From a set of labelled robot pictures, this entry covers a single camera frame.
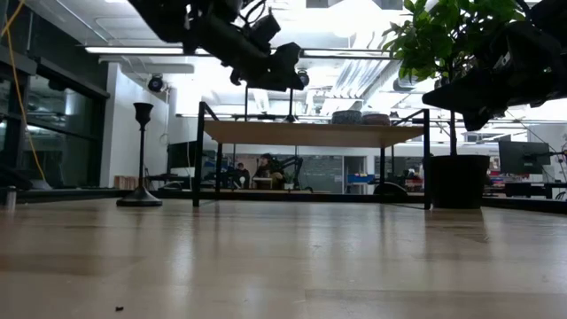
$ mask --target camera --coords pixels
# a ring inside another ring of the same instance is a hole
[[[163,74],[154,74],[148,81],[148,89],[152,92],[161,93],[167,89],[167,83],[163,81]]]

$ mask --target desk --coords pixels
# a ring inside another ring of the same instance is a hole
[[[183,186],[185,183],[191,187],[191,177],[190,176],[173,176],[173,175],[156,175],[156,176],[147,176],[145,177],[146,180],[150,182],[180,182]]]
[[[567,189],[567,183],[506,183],[504,192],[506,197],[526,196],[544,196],[547,199],[553,199],[553,189]]]
[[[213,121],[205,121],[209,114]],[[413,119],[422,123],[422,127],[401,127],[404,122]],[[423,135],[423,167],[429,172],[430,163],[430,113],[428,109],[415,112],[407,118],[396,121],[390,127],[374,125],[334,125],[334,124],[307,124],[307,123],[265,123],[250,121],[219,121],[213,110],[206,102],[199,103],[197,127],[197,154],[203,152],[204,134],[207,133],[218,143],[217,149],[217,175],[221,170],[223,144],[263,144],[263,145],[289,145],[289,146],[331,146],[331,147],[366,147],[380,149],[380,183],[385,183],[385,149],[398,143]],[[193,179],[193,206],[199,205],[199,192],[201,184],[200,156],[196,157],[196,172]],[[221,186],[217,179],[215,193],[221,193]],[[431,192],[428,180],[425,178],[424,207],[431,207]]]
[[[253,182],[264,182],[264,183],[269,183],[269,189],[273,190],[274,189],[274,185],[273,182],[274,180],[270,177],[266,177],[266,178],[262,178],[262,177],[253,177],[252,178]]]

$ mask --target fluorescent light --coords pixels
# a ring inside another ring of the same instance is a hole
[[[86,47],[88,53],[117,54],[117,55],[182,55],[183,48],[179,47]]]
[[[302,51],[303,58],[372,58],[372,59],[396,59],[390,58],[390,54],[376,50],[317,50],[305,49]]]
[[[88,53],[106,54],[106,55],[164,55],[164,56],[191,56],[185,54],[182,47],[136,47],[136,46],[89,46],[85,50]],[[193,56],[210,57],[211,55],[203,50],[196,49]],[[387,52],[375,50],[318,50],[305,49],[301,52],[302,58],[371,58],[371,59],[395,59],[390,58]]]
[[[85,50],[88,53],[106,55],[165,55],[165,56],[191,56],[185,54],[182,47],[126,47],[126,46],[89,46]],[[196,49],[192,56],[210,57],[211,55],[203,50]]]
[[[332,116],[298,115],[300,121],[330,121]]]
[[[176,117],[184,117],[184,118],[197,118],[198,114],[181,114],[181,113],[178,113],[175,116]],[[205,117],[208,118],[208,119],[213,118],[210,114],[205,114]],[[230,115],[230,114],[217,114],[216,117],[219,118],[219,119],[230,119],[230,118],[232,118],[232,115]]]

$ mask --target shelf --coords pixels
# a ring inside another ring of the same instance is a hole
[[[423,128],[205,121],[205,132],[221,144],[389,147],[421,136]]]

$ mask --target white wall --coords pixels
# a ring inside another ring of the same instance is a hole
[[[117,63],[108,66],[107,91],[111,98],[105,108],[101,186],[112,187],[116,175],[138,175],[140,126],[135,120],[135,102],[154,105],[151,121],[146,126],[144,161],[151,175],[165,173],[168,105],[130,80]]]
[[[543,125],[533,125],[530,126],[530,130],[539,136],[545,143],[548,143],[550,147],[554,148],[558,152],[562,150],[562,147],[567,144],[567,125],[564,124],[543,124]],[[528,132],[528,142],[538,142],[541,143],[532,132]],[[547,169],[550,174],[554,175],[556,180],[561,180],[565,182],[565,177],[562,171],[562,165],[556,156],[551,158],[551,169]],[[563,163],[563,170],[567,173],[567,166]]]

